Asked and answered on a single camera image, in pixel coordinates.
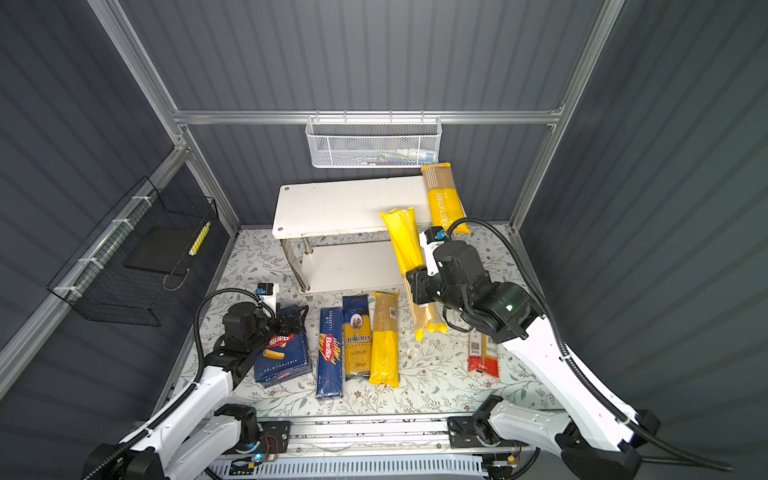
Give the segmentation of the yellow barcode spaghetti bag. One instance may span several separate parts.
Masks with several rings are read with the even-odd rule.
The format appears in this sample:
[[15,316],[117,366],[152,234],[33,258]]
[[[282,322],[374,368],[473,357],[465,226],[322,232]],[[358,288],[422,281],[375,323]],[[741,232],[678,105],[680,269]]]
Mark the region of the yellow barcode spaghetti bag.
[[390,236],[390,240],[403,279],[406,298],[413,318],[415,339],[421,342],[426,332],[447,332],[447,325],[440,317],[434,303],[418,304],[414,300],[416,288],[409,283],[406,274],[419,267],[425,267],[422,248],[418,238],[418,228],[414,208],[392,209],[380,212]]

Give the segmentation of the yellow Pastatime spaghetti bag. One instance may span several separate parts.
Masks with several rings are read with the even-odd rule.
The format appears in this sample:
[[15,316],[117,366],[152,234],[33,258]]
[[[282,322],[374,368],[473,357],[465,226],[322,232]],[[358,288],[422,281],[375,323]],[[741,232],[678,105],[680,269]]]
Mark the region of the yellow Pastatime spaghetti bag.
[[450,163],[426,165],[421,173],[427,190],[432,224],[447,231],[466,216],[460,200]]

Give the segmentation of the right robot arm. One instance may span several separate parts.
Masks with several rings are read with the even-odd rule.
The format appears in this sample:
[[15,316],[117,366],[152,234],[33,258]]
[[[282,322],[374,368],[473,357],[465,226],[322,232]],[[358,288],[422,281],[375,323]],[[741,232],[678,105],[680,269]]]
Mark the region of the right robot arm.
[[486,447],[524,443],[558,456],[579,479],[632,479],[644,464],[730,472],[731,464],[676,447],[657,435],[658,418],[615,395],[567,345],[554,313],[527,271],[524,282],[492,280],[477,250],[454,238],[470,223],[409,230],[405,278],[417,305],[439,303],[522,361],[561,405],[560,412],[523,408],[489,396],[473,415]]

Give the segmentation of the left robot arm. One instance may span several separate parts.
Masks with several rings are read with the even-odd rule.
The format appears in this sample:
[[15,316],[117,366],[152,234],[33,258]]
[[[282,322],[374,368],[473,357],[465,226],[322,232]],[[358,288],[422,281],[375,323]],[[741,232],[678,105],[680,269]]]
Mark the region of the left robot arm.
[[308,307],[279,307],[257,292],[233,287],[245,296],[222,317],[223,334],[211,352],[194,336],[198,365],[192,381],[149,420],[116,444],[101,444],[85,461],[85,479],[194,479],[233,450],[268,457],[279,443],[265,434],[256,410],[228,402],[276,336],[305,330]]

